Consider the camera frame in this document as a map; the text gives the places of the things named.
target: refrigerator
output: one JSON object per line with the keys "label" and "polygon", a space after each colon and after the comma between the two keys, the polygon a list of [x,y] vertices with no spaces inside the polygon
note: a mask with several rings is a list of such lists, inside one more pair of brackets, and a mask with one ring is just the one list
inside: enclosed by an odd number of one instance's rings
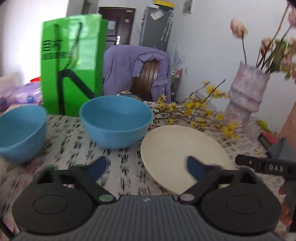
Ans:
{"label": "refrigerator", "polygon": [[[155,15],[159,17],[158,11],[161,11],[163,16],[154,20],[151,15],[156,13]],[[156,48],[166,52],[173,24],[173,13],[172,10],[164,11],[147,7],[142,24],[139,46]]]}

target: table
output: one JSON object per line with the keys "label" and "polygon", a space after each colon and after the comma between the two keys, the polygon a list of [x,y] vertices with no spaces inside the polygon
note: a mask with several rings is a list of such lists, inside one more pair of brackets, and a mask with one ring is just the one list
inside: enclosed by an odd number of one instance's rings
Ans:
{"label": "table", "polygon": [[[153,102],[146,104],[151,108],[156,106]],[[165,120],[153,121],[149,131],[166,124]],[[188,125],[182,120],[178,120],[176,124]],[[107,169],[97,182],[114,196],[170,194],[147,173],[141,159],[141,141],[120,150],[100,148],[90,139],[78,117],[49,115],[47,127],[46,145],[33,160],[21,166],[0,162],[0,170],[6,170],[0,175],[1,217],[13,232],[17,232],[17,227],[11,214],[12,204],[34,175],[48,165],[57,169],[68,169],[73,165],[88,164],[105,155],[108,157]],[[263,155],[264,148],[257,141],[259,132],[260,127],[253,119],[238,141],[227,140],[220,132],[205,131],[220,143],[232,162],[238,154]],[[263,174],[258,176],[282,202],[284,196],[278,195],[278,189],[283,184],[283,178]],[[284,228],[280,222],[277,232],[283,233]],[[0,239],[6,239],[2,233]]]}

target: beige plate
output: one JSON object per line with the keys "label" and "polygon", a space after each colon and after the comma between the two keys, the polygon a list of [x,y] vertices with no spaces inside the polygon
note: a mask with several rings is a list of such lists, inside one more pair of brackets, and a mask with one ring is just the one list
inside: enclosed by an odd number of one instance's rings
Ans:
{"label": "beige plate", "polygon": [[194,156],[204,164],[235,169],[218,142],[184,126],[162,126],[152,130],[142,141],[141,156],[154,180],[178,195],[196,183],[187,172],[187,156]]}

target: purple package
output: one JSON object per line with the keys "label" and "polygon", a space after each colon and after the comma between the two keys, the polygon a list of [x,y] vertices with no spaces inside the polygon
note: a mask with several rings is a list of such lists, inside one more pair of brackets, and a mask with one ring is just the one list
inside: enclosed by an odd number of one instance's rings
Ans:
{"label": "purple package", "polygon": [[22,86],[15,95],[16,104],[41,104],[42,95],[40,82],[34,82]]}
{"label": "purple package", "polygon": [[20,87],[9,87],[0,92],[0,112],[6,111],[15,101],[15,94]]}

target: human hand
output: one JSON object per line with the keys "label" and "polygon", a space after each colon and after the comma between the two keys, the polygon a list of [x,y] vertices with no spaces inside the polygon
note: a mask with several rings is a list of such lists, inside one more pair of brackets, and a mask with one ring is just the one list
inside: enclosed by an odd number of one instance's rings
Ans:
{"label": "human hand", "polygon": [[[284,187],[280,187],[279,194],[280,195],[285,195],[286,194],[286,192],[284,190]],[[292,218],[289,216],[289,213],[290,213],[290,205],[286,201],[286,199],[284,199],[284,201],[283,201],[283,203],[281,205],[281,221],[286,226],[290,226],[292,224],[292,222],[293,222]]]}

